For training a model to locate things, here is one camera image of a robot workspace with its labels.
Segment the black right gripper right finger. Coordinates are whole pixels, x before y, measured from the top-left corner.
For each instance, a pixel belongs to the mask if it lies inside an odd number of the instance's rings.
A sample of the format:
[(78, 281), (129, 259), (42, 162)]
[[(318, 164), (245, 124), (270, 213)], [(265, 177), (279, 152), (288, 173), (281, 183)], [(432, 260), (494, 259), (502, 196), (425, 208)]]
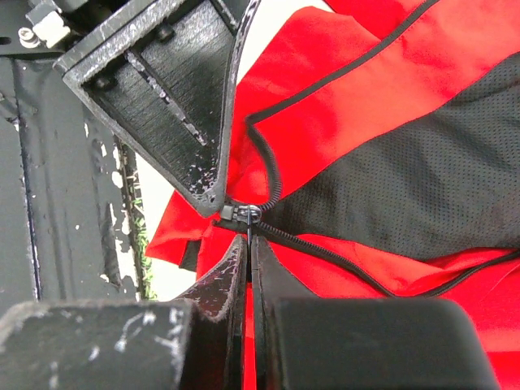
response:
[(249, 242), (260, 389), (496, 389), (466, 312), (436, 298), (321, 298)]

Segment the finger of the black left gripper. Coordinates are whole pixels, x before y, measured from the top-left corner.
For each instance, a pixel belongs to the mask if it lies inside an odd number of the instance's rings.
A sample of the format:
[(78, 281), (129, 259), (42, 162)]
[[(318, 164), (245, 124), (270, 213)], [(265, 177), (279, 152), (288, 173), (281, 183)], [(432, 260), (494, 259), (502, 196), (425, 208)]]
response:
[(235, 1), (62, 1), (66, 86), (204, 216), (224, 202)]
[(232, 35), (232, 50), (228, 73), (233, 81), (238, 81), (238, 71), (245, 40), (260, 4), (260, 0), (214, 1), (215, 10), (219, 13), (219, 16)]

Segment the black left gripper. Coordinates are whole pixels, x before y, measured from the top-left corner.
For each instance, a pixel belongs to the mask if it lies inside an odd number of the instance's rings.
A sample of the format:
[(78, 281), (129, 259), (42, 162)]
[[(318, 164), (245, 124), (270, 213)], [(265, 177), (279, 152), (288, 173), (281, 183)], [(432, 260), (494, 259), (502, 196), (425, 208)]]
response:
[(159, 1), (2, 1), (1, 56), (87, 54), (126, 30), (160, 23)]

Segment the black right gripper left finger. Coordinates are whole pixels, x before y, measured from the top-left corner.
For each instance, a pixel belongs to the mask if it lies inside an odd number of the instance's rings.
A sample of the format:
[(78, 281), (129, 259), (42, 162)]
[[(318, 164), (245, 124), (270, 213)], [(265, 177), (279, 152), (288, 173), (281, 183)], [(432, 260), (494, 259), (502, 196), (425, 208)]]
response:
[(14, 305), (1, 319), (4, 389), (239, 389), (247, 246), (167, 301)]

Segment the red jacket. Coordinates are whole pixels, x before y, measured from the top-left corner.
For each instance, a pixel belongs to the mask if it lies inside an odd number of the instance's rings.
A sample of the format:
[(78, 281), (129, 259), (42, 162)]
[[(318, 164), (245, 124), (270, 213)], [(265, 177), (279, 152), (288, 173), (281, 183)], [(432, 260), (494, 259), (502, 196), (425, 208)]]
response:
[[(519, 4), (330, 1), (239, 83), (227, 196), (175, 193), (147, 252), (196, 267), (265, 239), (321, 298), (436, 298), (519, 386)], [(242, 389), (257, 386), (252, 271)]]

